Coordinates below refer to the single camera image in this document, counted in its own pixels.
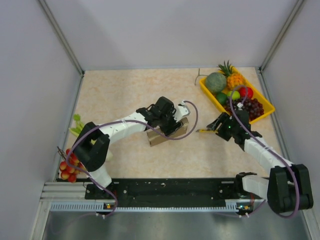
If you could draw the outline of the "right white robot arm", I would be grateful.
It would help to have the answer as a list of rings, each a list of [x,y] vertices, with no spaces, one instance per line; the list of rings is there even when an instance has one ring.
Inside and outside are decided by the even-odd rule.
[[[268,177],[259,177],[252,172],[236,176],[233,192],[239,198],[250,193],[267,201],[270,209],[284,218],[294,216],[299,210],[314,206],[310,175],[303,164],[294,164],[280,156],[270,147],[262,135],[251,130],[249,113],[236,110],[232,115],[223,112],[207,130],[234,142],[268,172]]]

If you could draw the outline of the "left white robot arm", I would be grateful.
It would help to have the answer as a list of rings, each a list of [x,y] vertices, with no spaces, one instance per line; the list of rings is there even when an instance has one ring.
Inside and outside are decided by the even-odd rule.
[[[109,154],[109,146],[132,134],[158,128],[158,132],[169,137],[183,127],[182,119],[190,114],[184,103],[177,106],[162,96],[155,104],[141,107],[127,117],[109,124],[96,125],[88,122],[84,125],[76,142],[72,146],[73,153],[85,167],[86,172],[98,185],[96,192],[102,198],[109,198],[114,191],[105,162]]]

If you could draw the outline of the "yellow utility knife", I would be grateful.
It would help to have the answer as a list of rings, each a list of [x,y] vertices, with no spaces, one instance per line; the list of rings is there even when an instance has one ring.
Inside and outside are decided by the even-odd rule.
[[[196,130],[197,133],[217,133],[216,130],[213,129],[197,129]]]

